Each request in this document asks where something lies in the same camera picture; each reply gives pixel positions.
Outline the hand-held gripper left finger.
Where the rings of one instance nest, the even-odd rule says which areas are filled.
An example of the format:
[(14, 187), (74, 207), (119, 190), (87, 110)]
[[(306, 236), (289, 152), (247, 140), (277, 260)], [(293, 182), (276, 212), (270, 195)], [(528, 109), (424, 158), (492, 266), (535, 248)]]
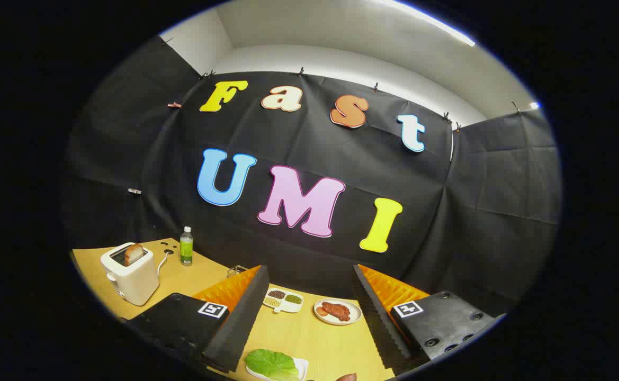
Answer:
[(125, 324), (193, 369), (237, 369), (269, 287), (265, 265), (187, 296), (172, 293)]

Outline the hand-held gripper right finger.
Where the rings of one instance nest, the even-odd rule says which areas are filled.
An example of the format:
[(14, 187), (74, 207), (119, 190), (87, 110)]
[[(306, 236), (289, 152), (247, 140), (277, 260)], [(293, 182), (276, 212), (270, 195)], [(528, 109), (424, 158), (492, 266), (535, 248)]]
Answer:
[(500, 321), (452, 292), (425, 293), (367, 266), (353, 290), (386, 368), (396, 374), (447, 357)]

